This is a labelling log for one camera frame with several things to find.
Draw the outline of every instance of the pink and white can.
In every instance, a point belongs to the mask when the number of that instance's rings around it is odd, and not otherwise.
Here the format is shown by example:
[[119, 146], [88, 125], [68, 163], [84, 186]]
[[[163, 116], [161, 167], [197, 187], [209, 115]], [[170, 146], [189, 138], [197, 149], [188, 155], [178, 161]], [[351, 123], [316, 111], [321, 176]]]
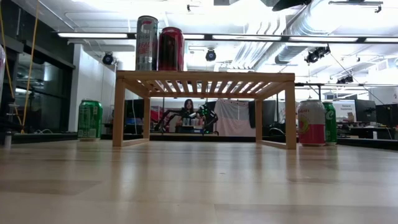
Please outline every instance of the pink and white can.
[[298, 139], [303, 146], [325, 145], [325, 107], [320, 100], [301, 101], [298, 106]]

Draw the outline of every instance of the wooden floor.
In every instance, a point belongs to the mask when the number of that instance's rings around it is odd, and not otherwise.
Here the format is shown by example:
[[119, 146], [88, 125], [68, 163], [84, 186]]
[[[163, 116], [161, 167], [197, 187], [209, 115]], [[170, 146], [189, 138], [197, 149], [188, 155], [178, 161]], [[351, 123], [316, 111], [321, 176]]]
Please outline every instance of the wooden floor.
[[397, 223], [398, 153], [254, 143], [0, 150], [0, 223]]

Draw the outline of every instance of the red can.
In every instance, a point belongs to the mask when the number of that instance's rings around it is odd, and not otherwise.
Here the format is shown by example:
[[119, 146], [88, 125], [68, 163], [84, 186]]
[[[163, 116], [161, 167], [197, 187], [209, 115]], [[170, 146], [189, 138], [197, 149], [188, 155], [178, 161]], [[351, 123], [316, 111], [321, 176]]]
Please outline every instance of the red can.
[[159, 71], [183, 71], [184, 36], [175, 27], [166, 27], [159, 38]]
[[297, 108], [298, 139], [303, 146], [325, 145], [325, 107], [320, 100], [301, 101]]

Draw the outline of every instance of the yellow rope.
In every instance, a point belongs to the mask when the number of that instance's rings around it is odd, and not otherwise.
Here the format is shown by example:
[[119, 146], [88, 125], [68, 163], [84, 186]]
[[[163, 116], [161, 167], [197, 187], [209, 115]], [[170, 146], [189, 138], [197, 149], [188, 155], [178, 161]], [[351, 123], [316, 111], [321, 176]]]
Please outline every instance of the yellow rope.
[[[2, 44], [4, 46], [4, 53], [6, 54], [6, 70], [7, 70], [7, 76], [8, 76], [8, 84], [10, 86], [12, 99], [14, 99], [14, 101], [15, 101], [14, 91], [12, 90], [12, 80], [11, 80], [11, 75], [10, 75], [10, 69], [8, 67], [6, 38], [4, 36], [4, 24], [2, 22], [2, 8], [1, 8], [1, 6], [0, 6], [0, 24], [1, 24]], [[21, 118], [19, 117], [19, 114], [18, 114], [18, 109], [16, 107], [14, 107], [14, 109], [15, 109], [15, 113], [16, 113], [18, 121], [19, 121], [19, 125], [22, 125]]]
[[32, 75], [33, 56], [34, 56], [35, 44], [36, 44], [37, 22], [39, 21], [39, 6], [40, 6], [40, 1], [37, 0], [35, 29], [34, 29], [34, 31], [33, 31], [32, 52], [30, 53], [31, 58], [30, 58], [29, 76], [28, 76], [28, 78], [27, 78], [26, 96], [25, 96], [25, 108], [24, 108], [24, 120], [23, 120], [23, 122], [22, 122], [22, 131], [21, 131], [21, 133], [24, 133], [24, 128], [25, 128], [26, 111], [27, 111], [27, 101], [28, 101], [28, 98], [29, 98], [30, 76]]

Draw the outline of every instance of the woman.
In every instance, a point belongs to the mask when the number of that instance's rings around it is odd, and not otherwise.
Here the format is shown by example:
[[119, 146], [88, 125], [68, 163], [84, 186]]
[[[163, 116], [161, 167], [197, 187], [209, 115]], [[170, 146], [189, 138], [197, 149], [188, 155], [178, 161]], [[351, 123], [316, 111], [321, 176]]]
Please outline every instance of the woman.
[[[188, 114], [193, 114], [194, 113], [193, 101], [191, 99], [185, 100], [184, 109], [188, 111]], [[181, 126], [182, 126], [182, 118], [178, 117], [177, 118], [177, 122], [175, 123], [175, 132], [176, 133], [180, 131], [180, 127]]]

